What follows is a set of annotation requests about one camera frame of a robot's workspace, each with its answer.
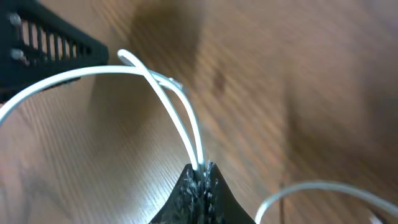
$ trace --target metal bolt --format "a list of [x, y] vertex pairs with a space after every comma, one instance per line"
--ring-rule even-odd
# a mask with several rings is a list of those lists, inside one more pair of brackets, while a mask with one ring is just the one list
[[10, 23], [14, 26], [20, 26], [21, 25], [21, 18], [19, 17], [18, 14], [16, 13], [11, 13], [10, 14]]
[[24, 52], [20, 49], [11, 49], [10, 51], [11, 58], [14, 60], [23, 60]]

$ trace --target black object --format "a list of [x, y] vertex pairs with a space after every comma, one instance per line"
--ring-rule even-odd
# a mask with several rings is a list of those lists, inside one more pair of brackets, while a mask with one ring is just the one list
[[0, 102], [68, 70], [106, 65], [108, 49], [35, 0], [0, 0]]
[[254, 224], [235, 200], [216, 164], [211, 162], [207, 165], [203, 188], [192, 179], [192, 175], [192, 166], [187, 164], [169, 199], [150, 224]]

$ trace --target white wire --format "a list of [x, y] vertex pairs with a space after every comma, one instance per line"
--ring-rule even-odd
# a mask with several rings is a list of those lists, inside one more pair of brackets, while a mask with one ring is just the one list
[[285, 197], [289, 194], [298, 192], [300, 190], [310, 190], [310, 189], [319, 189], [319, 190], [332, 190], [337, 192], [346, 193], [360, 199], [363, 199], [373, 205], [389, 212], [391, 215], [398, 217], [398, 207], [393, 203], [388, 202], [387, 200], [381, 199], [378, 196], [365, 191], [360, 190], [357, 187], [350, 186], [348, 184], [341, 184], [341, 183], [331, 183], [331, 182], [324, 182], [324, 181], [316, 181], [316, 182], [302, 182], [299, 184], [294, 184], [290, 187], [286, 187], [274, 195], [271, 195], [267, 198], [259, 207], [256, 216], [254, 217], [254, 221], [257, 224], [260, 224], [261, 218], [266, 210], [276, 201]]
[[[21, 92], [19, 92], [15, 96], [13, 96], [9, 101], [7, 101], [0, 108], [0, 126], [2, 125], [2, 123], [6, 119], [6, 117], [9, 115], [9, 113], [16, 106], [18, 106], [26, 98], [34, 95], [35, 93], [40, 92], [41, 90], [44, 90], [44, 89], [51, 87], [60, 82], [64, 82], [64, 81], [67, 81], [67, 80], [70, 80], [73, 78], [78, 78], [78, 77], [96, 75], [96, 74], [100, 74], [100, 73], [129, 73], [129, 74], [133, 74], [133, 75], [145, 76], [145, 75], [148, 75], [149, 71], [146, 70], [146, 68], [143, 69], [143, 67], [141, 67], [141, 69], [140, 69], [139, 67], [108, 65], [108, 66], [79, 68], [79, 69], [59, 73], [58, 75], [48, 77], [44, 80], [41, 80], [41, 81], [27, 87], [26, 89], [22, 90]], [[161, 84], [163, 86], [170, 88], [174, 92], [178, 93], [177, 95], [179, 97], [183, 95], [184, 98], [186, 98], [186, 96], [182, 93], [182, 91], [173, 82], [171, 82], [168, 78], [165, 78], [164, 76], [159, 76], [156, 73], [152, 73], [152, 74], [149, 73], [149, 75], [150, 75], [150, 77], [156, 79], [158, 82], [161, 82]], [[189, 137], [188, 137], [188, 134], [187, 134], [185, 128], [183, 127], [181, 121], [179, 120], [178, 115], [175, 112], [173, 106], [171, 105], [170, 100], [168, 98], [166, 99], [166, 101], [164, 98], [161, 98], [161, 100], [162, 100], [163, 104], [165, 104], [165, 103], [169, 104], [167, 106], [167, 111], [169, 112], [170, 116], [172, 117], [172, 120], [173, 120], [174, 124], [176, 125], [177, 130], [183, 139], [183, 143], [184, 143], [185, 147], [187, 148], [188, 156], [189, 156], [190, 162], [192, 164], [192, 169], [198, 170], [198, 163], [197, 163], [197, 160], [195, 157], [195, 153], [193, 151], [193, 146], [189, 140]]]
[[[118, 57], [126, 65], [134, 66], [135, 65], [134, 62], [138, 60], [132, 53], [128, 52], [127, 50], [123, 50], [123, 49], [118, 51]], [[155, 74], [161, 75], [161, 74], [158, 74], [157, 72], [151, 72], [151, 74], [152, 75], [155, 75]], [[197, 155], [198, 155], [198, 163], [199, 163], [199, 165], [204, 165], [205, 160], [204, 160], [204, 156], [203, 156], [203, 148], [202, 148], [201, 137], [200, 137], [199, 127], [198, 127], [198, 121], [197, 121], [195, 112], [193, 111], [188, 98], [185, 96], [183, 91], [180, 90], [179, 87], [180, 86], [175, 86], [175, 85], [167, 86], [167, 88], [170, 88], [172, 91], [175, 92], [175, 94], [177, 94], [177, 96], [180, 98], [181, 102], [183, 103], [185, 109], [187, 110], [188, 117], [191, 122], [192, 129], [193, 129], [193, 137], [195, 138], [195, 144], [196, 144]]]

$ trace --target wooden table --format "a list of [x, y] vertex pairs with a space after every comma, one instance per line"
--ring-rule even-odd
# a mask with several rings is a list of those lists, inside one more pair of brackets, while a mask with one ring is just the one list
[[[110, 64], [125, 48], [184, 84], [206, 157], [252, 217], [302, 180], [398, 203], [395, 1], [41, 2], [105, 43]], [[130, 75], [33, 96], [1, 127], [0, 144], [0, 223], [147, 223], [189, 162], [162, 103]], [[368, 208], [314, 190], [263, 222], [369, 223]]]

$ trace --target wooden surface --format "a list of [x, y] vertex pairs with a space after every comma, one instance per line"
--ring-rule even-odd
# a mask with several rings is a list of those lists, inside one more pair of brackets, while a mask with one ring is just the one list
[[[105, 43], [110, 64], [126, 48], [184, 84], [206, 157], [252, 217], [302, 180], [398, 203], [395, 1], [41, 2]], [[0, 143], [0, 223], [147, 223], [189, 162], [159, 99], [129, 75], [33, 96]], [[263, 223], [369, 223], [368, 208], [315, 190], [273, 206]]]

